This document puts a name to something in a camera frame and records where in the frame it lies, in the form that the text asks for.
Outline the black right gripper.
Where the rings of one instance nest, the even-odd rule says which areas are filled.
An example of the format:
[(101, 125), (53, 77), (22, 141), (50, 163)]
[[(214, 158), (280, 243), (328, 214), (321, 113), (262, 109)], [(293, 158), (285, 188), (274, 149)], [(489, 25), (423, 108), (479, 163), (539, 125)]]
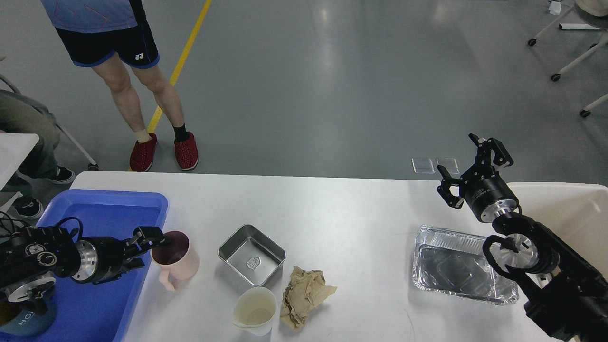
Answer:
[[(502, 214), (512, 212), (519, 206), (519, 200), (499, 177), (499, 170), (511, 167), (514, 160), (503, 143), (495, 138), (480, 138), (470, 133), (468, 137), (477, 146), (474, 164), (470, 168), (479, 180), (471, 180), (467, 171), (461, 178), (453, 178), (443, 165), (437, 169), (442, 176), (437, 192), (446, 204), (460, 209), (466, 201), (478, 221), (491, 223)], [(458, 188), (456, 196), (450, 189)]]

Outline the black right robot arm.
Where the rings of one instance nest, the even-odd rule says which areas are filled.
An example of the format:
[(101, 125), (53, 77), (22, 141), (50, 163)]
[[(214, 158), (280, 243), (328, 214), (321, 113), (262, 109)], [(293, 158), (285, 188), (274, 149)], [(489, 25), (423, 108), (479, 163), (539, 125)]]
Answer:
[(521, 212), (499, 169), (514, 160), (495, 138), (469, 138), (474, 163), (459, 178), (443, 165), (437, 192), (449, 207), (466, 203), (475, 218), (490, 223), (482, 252), (499, 275), (514, 281), (527, 301), (526, 316), (548, 336), (562, 341), (605, 342), (608, 334), (607, 280), (554, 232)]

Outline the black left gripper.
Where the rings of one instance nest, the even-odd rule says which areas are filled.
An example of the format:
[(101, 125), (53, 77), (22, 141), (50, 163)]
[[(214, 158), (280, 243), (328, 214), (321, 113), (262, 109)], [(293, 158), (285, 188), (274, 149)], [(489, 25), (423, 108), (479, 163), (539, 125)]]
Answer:
[(85, 237), (75, 242), (80, 266), (71, 278), (94, 285), (117, 281), (123, 274), (145, 266), (141, 258), (150, 249), (170, 245), (160, 227), (137, 227), (130, 239)]

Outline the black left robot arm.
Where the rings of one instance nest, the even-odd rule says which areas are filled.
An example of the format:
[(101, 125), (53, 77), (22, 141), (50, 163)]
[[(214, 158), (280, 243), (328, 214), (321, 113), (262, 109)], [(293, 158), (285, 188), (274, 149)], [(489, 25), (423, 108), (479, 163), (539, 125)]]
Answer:
[(131, 238), (84, 237), (83, 223), (72, 231), (63, 227), (71, 217), (50, 227), (24, 227), (1, 244), (1, 299), (19, 309), (44, 315), (44, 295), (57, 278), (79, 284), (117, 281), (144, 267), (141, 256), (171, 239), (159, 227), (138, 227)]

